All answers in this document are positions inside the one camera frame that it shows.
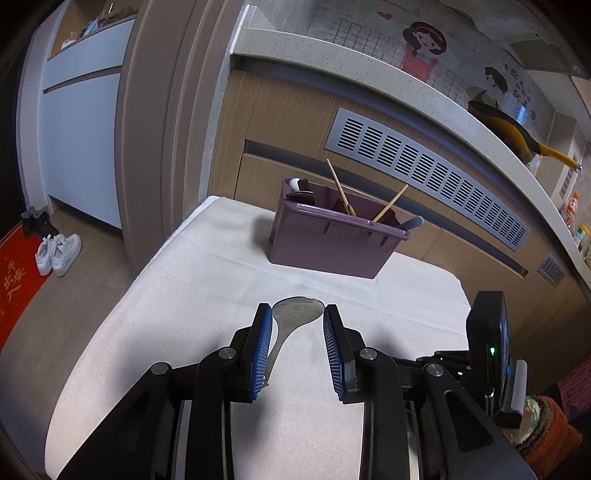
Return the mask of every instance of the black shoe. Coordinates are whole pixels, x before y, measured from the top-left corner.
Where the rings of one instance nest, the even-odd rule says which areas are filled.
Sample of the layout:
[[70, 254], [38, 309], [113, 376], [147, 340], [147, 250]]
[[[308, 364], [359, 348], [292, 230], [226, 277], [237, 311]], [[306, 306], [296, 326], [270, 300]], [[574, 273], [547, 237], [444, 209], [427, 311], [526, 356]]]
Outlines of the black shoe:
[[35, 232], [35, 227], [37, 227], [37, 219], [33, 217], [33, 213], [35, 212], [35, 207], [29, 207], [25, 213], [21, 214], [22, 218], [22, 232], [25, 238], [28, 238]]
[[35, 227], [35, 234], [43, 239], [51, 235], [55, 238], [57, 235], [60, 234], [60, 231], [55, 228], [51, 222], [49, 221], [49, 214], [47, 212], [42, 212], [39, 218], [36, 219], [37, 225]]
[[37, 237], [43, 239], [48, 235], [55, 237], [60, 232], [49, 221], [49, 214], [40, 210], [35, 210], [34, 207], [29, 207], [26, 212], [21, 214], [22, 218], [22, 232], [25, 238], [35, 234]]

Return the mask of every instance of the white tablecloth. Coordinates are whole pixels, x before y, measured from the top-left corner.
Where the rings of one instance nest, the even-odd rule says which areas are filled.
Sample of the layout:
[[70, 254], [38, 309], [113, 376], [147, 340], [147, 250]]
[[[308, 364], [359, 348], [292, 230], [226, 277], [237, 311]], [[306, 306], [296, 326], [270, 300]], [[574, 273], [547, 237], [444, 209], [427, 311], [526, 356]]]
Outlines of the white tablecloth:
[[[396, 253], [373, 280], [272, 265], [273, 215], [210, 197], [152, 259], [66, 382], [47, 434], [50, 477], [152, 364], [199, 362], [250, 325], [260, 302], [336, 303], [368, 346], [402, 358], [467, 348], [469, 304], [453, 275]], [[363, 405], [333, 391], [322, 319], [287, 339], [269, 386], [232, 414], [236, 478], [359, 478]]]

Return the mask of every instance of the spoon head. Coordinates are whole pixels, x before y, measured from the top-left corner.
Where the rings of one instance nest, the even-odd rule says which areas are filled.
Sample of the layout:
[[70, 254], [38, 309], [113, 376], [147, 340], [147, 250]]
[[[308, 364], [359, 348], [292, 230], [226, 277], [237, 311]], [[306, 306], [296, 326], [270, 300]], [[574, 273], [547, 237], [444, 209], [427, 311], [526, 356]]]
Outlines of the spoon head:
[[324, 313], [324, 304], [309, 297], [291, 297], [273, 305], [273, 318], [277, 325], [299, 327], [313, 322]]

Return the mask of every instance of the cartoon boy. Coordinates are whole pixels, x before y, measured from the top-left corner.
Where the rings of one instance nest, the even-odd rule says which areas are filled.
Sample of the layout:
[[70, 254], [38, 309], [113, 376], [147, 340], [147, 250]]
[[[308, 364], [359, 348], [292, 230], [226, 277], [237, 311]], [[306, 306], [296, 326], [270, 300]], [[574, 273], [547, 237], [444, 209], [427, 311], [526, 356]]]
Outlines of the cartoon boy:
[[499, 100], [509, 90], [505, 77], [496, 68], [486, 67], [484, 69], [487, 88], [468, 87], [466, 93], [472, 100], [479, 100], [487, 105], [499, 108]]

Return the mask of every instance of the wooden chopstick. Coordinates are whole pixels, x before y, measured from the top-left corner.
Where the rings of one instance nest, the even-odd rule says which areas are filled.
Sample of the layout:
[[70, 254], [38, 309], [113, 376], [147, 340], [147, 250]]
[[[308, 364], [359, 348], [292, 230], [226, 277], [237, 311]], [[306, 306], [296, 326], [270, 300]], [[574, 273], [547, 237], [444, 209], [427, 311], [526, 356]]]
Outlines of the wooden chopstick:
[[408, 188], [408, 183], [406, 183], [406, 184], [404, 185], [404, 187], [402, 187], [402, 190], [400, 190], [400, 192], [398, 192], [398, 193], [396, 194], [396, 196], [395, 196], [395, 197], [394, 197], [392, 200], [390, 200], [390, 202], [389, 202], [389, 203], [388, 203], [388, 204], [387, 204], [387, 205], [386, 205], [386, 206], [385, 206], [385, 207], [382, 209], [382, 211], [381, 211], [381, 212], [379, 212], [379, 213], [378, 213], [378, 214], [377, 214], [377, 215], [374, 217], [374, 220], [373, 220], [373, 221], [374, 221], [374, 222], [377, 222], [378, 220], [380, 220], [380, 218], [382, 218], [382, 217], [384, 216], [384, 213], [386, 213], [386, 212], [387, 212], [387, 211], [390, 209], [390, 207], [391, 207], [392, 205], [394, 205], [394, 202], [396, 202], [396, 200], [398, 200], [398, 199], [401, 197], [401, 195], [404, 193], [404, 191], [405, 191], [407, 188]]
[[339, 179], [336, 176], [336, 172], [334, 170], [334, 168], [332, 167], [330, 160], [327, 158], [326, 159], [326, 163], [328, 163], [329, 165], [329, 169], [330, 172], [332, 173], [332, 176], [335, 180], [336, 183], [336, 187], [339, 190], [339, 195], [340, 195], [340, 201], [343, 202], [343, 205], [345, 206], [345, 211], [349, 214], [349, 215], [353, 215], [354, 217], [357, 216], [355, 214], [355, 210], [353, 210], [353, 207], [351, 206], [351, 204], [347, 201], [347, 197], [345, 196], [345, 193], [343, 191], [343, 187], [340, 185]]

